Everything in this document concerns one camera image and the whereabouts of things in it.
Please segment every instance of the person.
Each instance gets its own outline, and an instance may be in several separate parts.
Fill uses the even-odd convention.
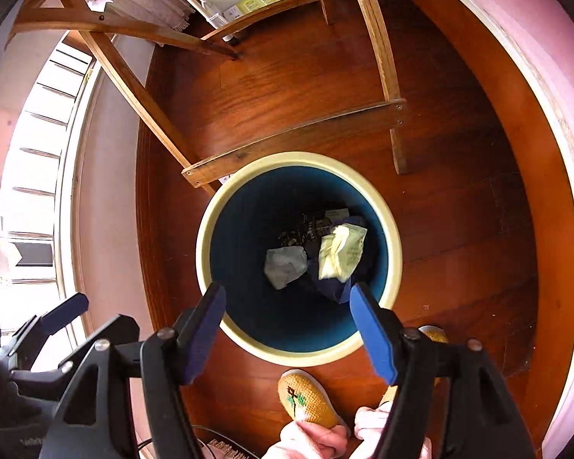
[[[419,328],[435,342],[447,343],[436,326]],[[350,459],[370,459],[389,417],[397,387],[389,387],[376,409],[360,407],[355,414],[355,437],[363,440]],[[351,435],[334,410],[323,386],[301,369],[292,369],[279,379],[279,398],[292,418],[280,433],[280,441],[262,459],[332,459],[341,457]],[[419,459],[432,459],[432,442],[426,437]]]

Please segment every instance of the wooden floor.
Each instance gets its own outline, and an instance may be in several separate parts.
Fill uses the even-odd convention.
[[[348,144],[320,139],[317,151],[369,179],[395,216],[404,271],[394,309],[402,322],[438,324],[452,342],[478,337],[519,402],[536,327],[537,282],[517,165],[482,89],[441,32],[409,0],[379,1],[402,96],[421,112],[457,105],[452,120],[403,130],[412,169],[407,176],[395,175],[385,130]],[[334,2],[333,26],[312,4],[249,28],[235,62],[157,47],[148,87],[202,157],[381,101],[357,2]],[[196,22],[188,32],[201,36],[208,30]],[[168,306],[165,318],[174,319],[199,299],[195,242],[209,197],[188,185],[179,164],[146,129],[138,157],[137,204],[147,208],[139,240],[143,262],[153,264],[147,284],[153,284],[151,297],[166,296],[159,303]],[[263,453],[289,420],[276,394],[285,370],[220,333],[205,373],[185,391],[192,422]],[[350,424],[359,406],[375,406],[384,392],[363,349],[309,371]]]

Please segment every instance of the metal screw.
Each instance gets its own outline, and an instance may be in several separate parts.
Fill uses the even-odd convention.
[[[176,331],[173,328],[165,327],[157,332],[157,338],[160,340],[170,340],[174,338]]]
[[[74,366],[74,364],[72,363],[71,360],[69,360],[60,368],[60,371],[66,374],[68,371],[72,369],[72,366]]]
[[[474,352],[480,352],[482,350],[482,342],[481,340],[476,340],[476,339],[469,339],[466,342],[466,345],[468,346],[468,348]]]
[[[416,340],[420,340],[421,333],[419,332],[419,330],[417,330],[417,328],[404,328],[404,330],[402,331],[402,336],[405,339],[414,342]]]
[[[95,348],[98,352],[104,352],[105,350],[108,350],[110,346],[111,342],[109,342],[107,339],[96,340],[93,344],[93,348]]]

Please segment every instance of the trash can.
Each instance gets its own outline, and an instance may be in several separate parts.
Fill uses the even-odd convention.
[[[387,170],[392,171],[390,161]],[[362,346],[348,303],[335,303],[288,284],[274,290],[264,274],[266,251],[312,209],[349,208],[368,223],[378,256],[369,287],[391,308],[400,285],[400,237],[389,207],[359,173],[332,158],[291,151],[252,162],[215,194],[196,243],[202,293],[212,281],[227,293],[221,328],[243,349],[285,366],[315,366]]]

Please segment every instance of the foot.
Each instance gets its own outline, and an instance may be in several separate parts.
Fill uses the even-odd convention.
[[[427,338],[432,340],[432,342],[448,343],[446,333],[442,328],[439,328],[438,326],[431,326],[431,325],[421,326],[419,328],[419,331],[421,333],[425,333],[427,335]],[[438,384],[439,380],[440,378],[436,378],[435,384]],[[381,403],[378,406],[380,407],[386,402],[393,402],[393,400],[395,400],[395,394],[397,391],[398,391],[397,386],[387,387],[387,391],[383,395],[383,398],[381,398]]]
[[[301,369],[292,369],[281,376],[279,398],[294,421],[316,423],[327,429],[343,425],[349,430],[321,383]]]

